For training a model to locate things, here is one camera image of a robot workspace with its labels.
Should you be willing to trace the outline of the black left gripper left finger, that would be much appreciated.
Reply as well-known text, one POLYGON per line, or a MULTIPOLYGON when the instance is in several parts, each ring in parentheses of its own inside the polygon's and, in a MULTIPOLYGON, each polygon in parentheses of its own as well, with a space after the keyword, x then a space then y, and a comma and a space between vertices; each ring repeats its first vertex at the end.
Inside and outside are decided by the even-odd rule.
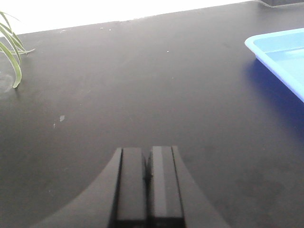
POLYGON ((75 199, 35 228, 145 228, 145 158, 140 148, 117 148, 103 171, 75 199))

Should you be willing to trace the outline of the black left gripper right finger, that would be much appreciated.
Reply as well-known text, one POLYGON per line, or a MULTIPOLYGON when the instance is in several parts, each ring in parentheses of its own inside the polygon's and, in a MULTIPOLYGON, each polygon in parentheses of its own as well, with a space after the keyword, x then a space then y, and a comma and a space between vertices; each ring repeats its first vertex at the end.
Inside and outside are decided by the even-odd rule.
POLYGON ((151 228, 229 227, 198 187, 176 146, 152 147, 147 187, 151 228))

